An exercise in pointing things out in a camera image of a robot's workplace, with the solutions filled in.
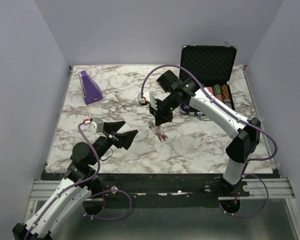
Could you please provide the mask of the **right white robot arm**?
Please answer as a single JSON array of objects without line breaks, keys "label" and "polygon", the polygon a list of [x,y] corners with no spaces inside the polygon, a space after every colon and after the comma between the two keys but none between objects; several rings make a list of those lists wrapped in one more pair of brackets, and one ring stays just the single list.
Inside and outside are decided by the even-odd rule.
[{"label": "right white robot arm", "polygon": [[238,190],[248,157],[260,143],[258,128],[261,122],[257,118],[248,119],[226,106],[222,101],[201,89],[194,79],[183,81],[171,70],[164,72],[157,83],[169,95],[164,100],[152,99],[149,112],[155,118],[155,125],[160,126],[173,120],[173,111],[185,104],[202,112],[221,127],[231,138],[226,148],[229,157],[220,191],[231,196]]}]

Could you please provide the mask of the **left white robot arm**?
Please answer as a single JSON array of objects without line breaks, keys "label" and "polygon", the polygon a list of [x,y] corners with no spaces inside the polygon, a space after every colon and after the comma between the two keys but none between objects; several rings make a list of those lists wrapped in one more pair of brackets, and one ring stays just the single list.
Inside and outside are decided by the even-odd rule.
[{"label": "left white robot arm", "polygon": [[16,240],[51,240],[68,218],[88,198],[104,197],[108,190],[98,173],[102,156],[112,147],[128,150],[138,130],[119,133],[125,121],[104,122],[100,118],[83,120],[78,131],[83,142],[72,148],[71,164],[44,205],[25,223],[17,223]]}]

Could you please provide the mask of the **red keyring with keys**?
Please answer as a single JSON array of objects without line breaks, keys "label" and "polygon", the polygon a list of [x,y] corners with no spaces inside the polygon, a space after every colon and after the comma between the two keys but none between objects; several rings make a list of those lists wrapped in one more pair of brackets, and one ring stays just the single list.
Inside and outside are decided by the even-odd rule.
[{"label": "red keyring with keys", "polygon": [[153,134],[158,138],[162,143],[168,139],[168,136],[163,132],[160,126],[156,126],[153,121],[148,122],[148,128],[153,132]]}]

